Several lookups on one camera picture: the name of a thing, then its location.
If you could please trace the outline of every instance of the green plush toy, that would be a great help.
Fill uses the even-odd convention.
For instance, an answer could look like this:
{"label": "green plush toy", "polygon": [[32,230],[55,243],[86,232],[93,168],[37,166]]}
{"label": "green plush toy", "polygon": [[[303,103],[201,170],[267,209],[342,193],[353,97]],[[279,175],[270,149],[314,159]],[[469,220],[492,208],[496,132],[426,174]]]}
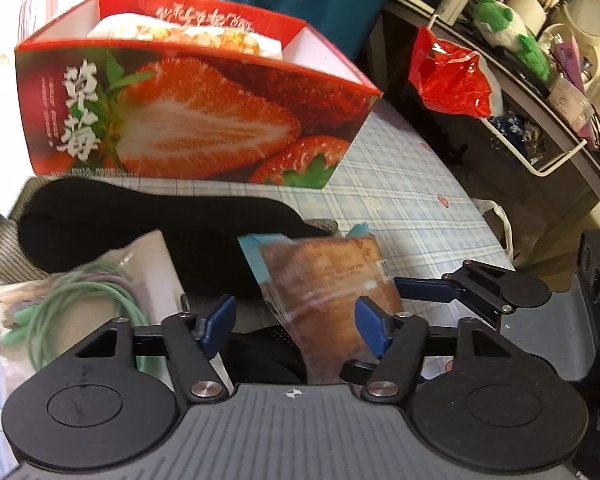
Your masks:
{"label": "green plush toy", "polygon": [[481,0],[475,9],[474,25],[491,46],[503,46],[543,82],[549,80],[549,64],[515,10],[495,0]]}

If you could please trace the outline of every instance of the strawberry box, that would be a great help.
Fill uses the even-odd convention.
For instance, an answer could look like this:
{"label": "strawberry box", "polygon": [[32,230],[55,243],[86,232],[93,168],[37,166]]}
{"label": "strawberry box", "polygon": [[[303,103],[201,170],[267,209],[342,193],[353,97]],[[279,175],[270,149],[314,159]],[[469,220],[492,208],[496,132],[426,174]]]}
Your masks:
{"label": "strawberry box", "polygon": [[[124,13],[252,31],[278,40],[283,59],[88,37]],[[320,188],[381,97],[308,23],[217,0],[85,0],[21,42],[15,64],[29,157],[44,175]]]}

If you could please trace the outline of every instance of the metal screw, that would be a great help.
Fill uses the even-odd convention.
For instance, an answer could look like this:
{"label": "metal screw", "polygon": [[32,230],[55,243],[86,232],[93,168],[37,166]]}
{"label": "metal screw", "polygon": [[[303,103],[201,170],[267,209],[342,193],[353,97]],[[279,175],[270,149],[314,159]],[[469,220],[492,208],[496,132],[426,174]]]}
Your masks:
{"label": "metal screw", "polygon": [[217,397],[222,393],[222,384],[215,381],[199,381],[191,387],[196,397]]}
{"label": "metal screw", "polygon": [[400,391],[398,385],[391,381],[376,381],[367,386],[366,389],[375,397],[391,397]]}

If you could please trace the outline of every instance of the plaid tablecloth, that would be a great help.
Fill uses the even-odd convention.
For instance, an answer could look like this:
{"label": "plaid tablecloth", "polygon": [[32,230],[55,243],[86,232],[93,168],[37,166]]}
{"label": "plaid tablecloth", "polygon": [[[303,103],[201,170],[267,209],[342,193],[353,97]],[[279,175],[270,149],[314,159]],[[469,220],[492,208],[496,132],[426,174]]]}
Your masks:
{"label": "plaid tablecloth", "polygon": [[[13,73],[0,68],[0,212],[8,213],[30,175],[17,114]],[[4,108],[13,109],[8,114]],[[366,222],[396,276],[438,278],[467,258],[510,267],[488,225],[419,134],[389,104],[380,102],[323,190],[277,188],[209,181],[109,179],[145,192],[179,195],[249,195],[280,200],[304,218],[338,221],[345,233]],[[471,315],[456,303],[405,302],[405,310],[431,324],[453,325]],[[427,361],[424,374],[442,371],[444,360]],[[4,403],[0,370],[0,412]],[[14,465],[0,431],[0,477]]]}

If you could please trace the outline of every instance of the round mirror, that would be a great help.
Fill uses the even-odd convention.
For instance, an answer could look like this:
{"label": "round mirror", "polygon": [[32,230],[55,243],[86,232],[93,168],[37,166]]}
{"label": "round mirror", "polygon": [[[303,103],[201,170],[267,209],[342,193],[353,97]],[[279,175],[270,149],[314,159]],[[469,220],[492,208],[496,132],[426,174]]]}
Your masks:
{"label": "round mirror", "polygon": [[567,0],[564,15],[578,40],[600,44],[600,0]]}

